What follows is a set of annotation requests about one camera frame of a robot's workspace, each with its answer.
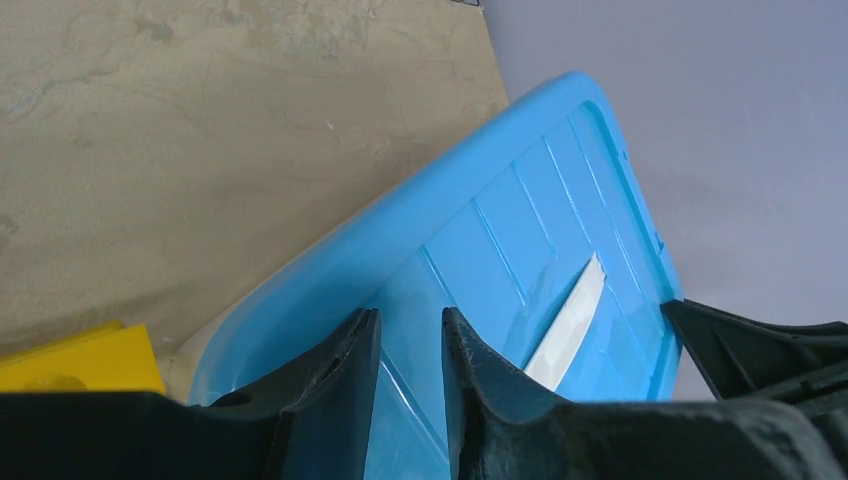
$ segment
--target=yellow object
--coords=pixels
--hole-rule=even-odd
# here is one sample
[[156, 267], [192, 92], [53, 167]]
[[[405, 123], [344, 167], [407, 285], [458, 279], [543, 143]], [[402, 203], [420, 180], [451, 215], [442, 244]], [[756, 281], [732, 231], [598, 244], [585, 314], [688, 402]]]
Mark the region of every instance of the yellow object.
[[0, 391], [154, 391], [164, 394], [144, 325], [120, 321], [0, 359]]

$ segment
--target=black mechanical part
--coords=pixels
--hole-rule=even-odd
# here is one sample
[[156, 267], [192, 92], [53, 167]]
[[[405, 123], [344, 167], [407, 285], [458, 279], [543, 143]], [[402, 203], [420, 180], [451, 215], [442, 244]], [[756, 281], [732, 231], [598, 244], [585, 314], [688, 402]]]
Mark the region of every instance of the black mechanical part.
[[848, 472], [848, 325], [771, 325], [690, 300], [662, 310], [716, 399], [794, 406]]
[[527, 377], [443, 312], [454, 480], [845, 479], [795, 408], [766, 400], [575, 404]]
[[0, 478], [361, 480], [379, 355], [379, 314], [360, 309], [209, 407], [155, 393], [0, 395]]

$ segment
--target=white strip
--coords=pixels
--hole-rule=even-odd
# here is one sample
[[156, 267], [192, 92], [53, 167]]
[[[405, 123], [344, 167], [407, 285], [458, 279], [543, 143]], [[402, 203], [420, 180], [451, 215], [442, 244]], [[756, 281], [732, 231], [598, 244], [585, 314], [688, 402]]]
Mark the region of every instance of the white strip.
[[556, 390], [577, 355], [577, 349], [583, 343], [583, 338], [586, 337], [589, 325], [595, 317], [595, 310], [598, 309], [604, 280], [606, 274], [601, 262], [598, 261], [598, 256], [593, 254], [565, 300], [565, 305], [524, 369], [524, 373], [548, 390]]

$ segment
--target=gray floor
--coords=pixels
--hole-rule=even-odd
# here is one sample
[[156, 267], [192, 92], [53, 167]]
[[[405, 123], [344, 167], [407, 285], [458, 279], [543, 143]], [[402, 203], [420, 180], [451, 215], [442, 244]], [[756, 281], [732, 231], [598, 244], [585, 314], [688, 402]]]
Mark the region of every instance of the gray floor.
[[[844, 320], [848, 3], [487, 0], [512, 99], [568, 70], [615, 108], [686, 295]], [[711, 398], [685, 358], [675, 398]]]

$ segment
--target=blue bin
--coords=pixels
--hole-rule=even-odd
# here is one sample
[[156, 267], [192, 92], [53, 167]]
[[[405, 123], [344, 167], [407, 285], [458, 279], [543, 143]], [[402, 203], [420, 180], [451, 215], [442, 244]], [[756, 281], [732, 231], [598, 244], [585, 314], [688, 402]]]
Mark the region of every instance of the blue bin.
[[604, 291], [557, 392], [575, 401], [669, 399], [680, 347], [659, 305], [682, 298], [679, 282], [612, 109], [589, 77], [568, 74], [237, 305], [209, 341], [189, 400], [207, 405], [314, 346], [356, 307], [378, 308], [366, 478], [447, 479], [442, 308], [458, 306], [524, 368], [593, 254]]

